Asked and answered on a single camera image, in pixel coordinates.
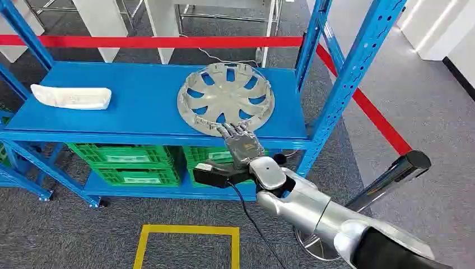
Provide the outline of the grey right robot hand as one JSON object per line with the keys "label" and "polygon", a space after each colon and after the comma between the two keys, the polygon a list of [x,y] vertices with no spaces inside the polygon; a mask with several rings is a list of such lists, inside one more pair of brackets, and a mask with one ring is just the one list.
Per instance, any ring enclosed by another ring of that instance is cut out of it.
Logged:
{"label": "grey right robot hand", "polygon": [[222,123],[216,129],[224,139],[236,169],[246,168],[252,160],[264,156],[264,147],[246,126]]}

